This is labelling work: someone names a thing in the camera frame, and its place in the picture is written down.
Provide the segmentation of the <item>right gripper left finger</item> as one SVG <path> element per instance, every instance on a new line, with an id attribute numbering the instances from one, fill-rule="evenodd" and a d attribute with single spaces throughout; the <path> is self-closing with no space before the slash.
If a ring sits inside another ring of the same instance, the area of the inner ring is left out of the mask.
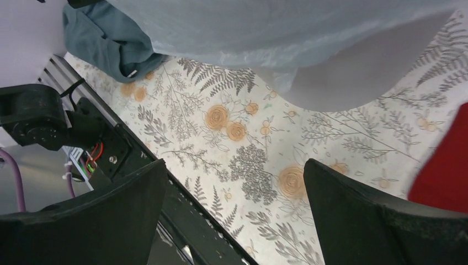
<path id="1" fill-rule="evenodd" d="M 37 212 L 1 216 L 2 264 L 146 264 L 168 183 L 163 160 Z"/>

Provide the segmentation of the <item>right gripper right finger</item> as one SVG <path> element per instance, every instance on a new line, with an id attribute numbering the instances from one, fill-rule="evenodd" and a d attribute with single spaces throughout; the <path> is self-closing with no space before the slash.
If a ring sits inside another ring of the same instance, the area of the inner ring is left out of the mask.
<path id="1" fill-rule="evenodd" d="M 325 264 L 466 264 L 467 215 L 413 203 L 314 159 L 304 182 Z"/>

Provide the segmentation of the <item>grey plastic trash bin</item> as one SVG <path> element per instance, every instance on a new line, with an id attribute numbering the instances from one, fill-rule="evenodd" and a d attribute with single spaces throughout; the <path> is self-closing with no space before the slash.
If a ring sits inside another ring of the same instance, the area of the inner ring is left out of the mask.
<path id="1" fill-rule="evenodd" d="M 306 110 L 338 112 L 383 95 L 408 72 L 453 14 L 431 15 L 373 34 L 318 65 L 300 68 L 286 90 L 272 71 L 255 69 L 287 102 Z"/>

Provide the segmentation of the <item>light blue plastic trash bag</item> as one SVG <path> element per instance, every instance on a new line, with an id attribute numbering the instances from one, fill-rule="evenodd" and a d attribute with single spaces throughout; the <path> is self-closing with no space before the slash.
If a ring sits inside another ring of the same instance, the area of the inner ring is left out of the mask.
<path id="1" fill-rule="evenodd" d="M 291 85 L 387 30 L 454 11 L 462 1 L 112 1 L 155 52 L 225 68 L 263 68 Z"/>

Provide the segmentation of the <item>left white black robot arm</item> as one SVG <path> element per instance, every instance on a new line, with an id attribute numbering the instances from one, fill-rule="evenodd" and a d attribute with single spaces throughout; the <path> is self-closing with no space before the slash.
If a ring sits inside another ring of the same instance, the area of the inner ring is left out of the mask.
<path id="1" fill-rule="evenodd" d="M 50 86 L 24 84 L 1 88 L 1 127 L 20 146 L 38 144 L 58 151 L 63 146 L 95 146 L 104 122 L 65 109 L 59 92 Z"/>

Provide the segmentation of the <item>red cloth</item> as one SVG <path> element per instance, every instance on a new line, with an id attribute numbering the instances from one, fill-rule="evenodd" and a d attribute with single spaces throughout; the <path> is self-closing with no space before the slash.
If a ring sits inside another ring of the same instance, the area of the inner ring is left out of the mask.
<path id="1" fill-rule="evenodd" d="M 408 200 L 467 213 L 467 103 L 459 108 L 449 131 L 417 174 Z"/>

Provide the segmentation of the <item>floral patterned table mat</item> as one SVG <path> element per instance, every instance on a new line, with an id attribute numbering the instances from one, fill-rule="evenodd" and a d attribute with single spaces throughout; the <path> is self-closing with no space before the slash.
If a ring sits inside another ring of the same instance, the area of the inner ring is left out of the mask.
<path id="1" fill-rule="evenodd" d="M 394 88 L 342 112 L 296 107 L 251 70 L 170 57 L 121 84 L 65 59 L 259 264 L 323 264 L 305 162 L 406 198 L 467 101 L 467 9 Z"/>

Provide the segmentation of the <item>teal blue cloth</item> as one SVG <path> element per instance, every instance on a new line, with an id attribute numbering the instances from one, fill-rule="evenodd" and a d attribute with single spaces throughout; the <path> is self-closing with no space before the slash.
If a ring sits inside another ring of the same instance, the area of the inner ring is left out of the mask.
<path id="1" fill-rule="evenodd" d="M 69 1 L 62 21 L 67 51 L 117 82 L 142 79 L 165 59 L 139 26 L 107 1 L 86 6 Z"/>

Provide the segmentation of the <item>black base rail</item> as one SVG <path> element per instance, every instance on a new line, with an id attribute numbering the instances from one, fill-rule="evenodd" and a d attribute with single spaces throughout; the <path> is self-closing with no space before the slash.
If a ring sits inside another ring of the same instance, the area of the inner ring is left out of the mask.
<path id="1" fill-rule="evenodd" d="M 77 111 L 104 124 L 104 152 L 89 181 L 97 189 L 156 160 L 148 148 L 108 107 L 81 98 Z M 166 195 L 150 264 L 255 264 L 255 260 L 221 227 L 176 178 L 168 173 Z M 167 242 L 181 257 L 163 258 Z"/>

